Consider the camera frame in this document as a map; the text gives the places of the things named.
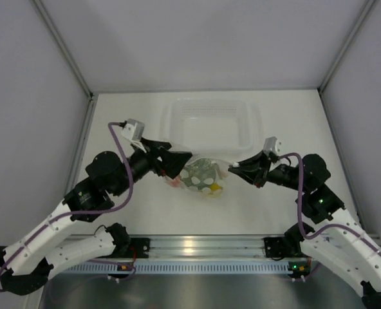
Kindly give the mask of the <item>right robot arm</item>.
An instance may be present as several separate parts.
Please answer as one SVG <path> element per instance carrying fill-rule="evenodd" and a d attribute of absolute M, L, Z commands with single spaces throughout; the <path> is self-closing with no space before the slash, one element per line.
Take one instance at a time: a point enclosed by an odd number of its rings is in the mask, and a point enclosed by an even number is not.
<path fill-rule="evenodd" d="M 317 260 L 347 283 L 366 308 L 381 308 L 381 247 L 326 185 L 331 173 L 319 155 L 261 151 L 230 164 L 228 171 L 257 188 L 272 183 L 295 189 L 296 233 L 285 239 L 286 250 Z"/>

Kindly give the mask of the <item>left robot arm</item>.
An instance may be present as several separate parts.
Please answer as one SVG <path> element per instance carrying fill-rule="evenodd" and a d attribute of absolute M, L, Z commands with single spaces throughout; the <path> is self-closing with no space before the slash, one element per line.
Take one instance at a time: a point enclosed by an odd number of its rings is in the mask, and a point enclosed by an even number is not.
<path fill-rule="evenodd" d="M 86 167 L 88 177 L 63 197 L 54 211 L 17 243 L 0 246 L 0 293 L 28 295 L 56 275 L 95 258 L 123 257 L 130 249 L 126 228 L 114 223 L 94 236 L 69 245 L 63 241 L 99 216 L 116 212 L 112 196 L 133 194 L 133 185 L 147 173 L 174 178 L 192 158 L 168 142 L 141 139 L 127 157 L 104 151 Z"/>

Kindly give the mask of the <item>green netted fake melon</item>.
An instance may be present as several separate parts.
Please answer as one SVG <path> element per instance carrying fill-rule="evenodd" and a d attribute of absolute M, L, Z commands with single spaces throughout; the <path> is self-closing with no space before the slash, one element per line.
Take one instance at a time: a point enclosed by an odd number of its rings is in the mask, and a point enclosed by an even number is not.
<path fill-rule="evenodd" d="M 181 180 L 189 190 L 201 193 L 202 188 L 219 179 L 219 166 L 211 158 L 199 158 L 188 163 L 180 172 Z"/>

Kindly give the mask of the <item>clear zip top bag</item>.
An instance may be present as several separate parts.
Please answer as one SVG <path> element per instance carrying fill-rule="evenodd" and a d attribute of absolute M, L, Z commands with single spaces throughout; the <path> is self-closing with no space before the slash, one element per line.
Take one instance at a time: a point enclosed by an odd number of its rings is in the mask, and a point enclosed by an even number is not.
<path fill-rule="evenodd" d="M 220 197 L 227 186 L 228 168 L 232 163 L 215 153 L 194 150 L 179 143 L 171 144 L 171 151 L 191 152 L 192 156 L 175 178 L 164 176 L 164 182 L 204 198 Z"/>

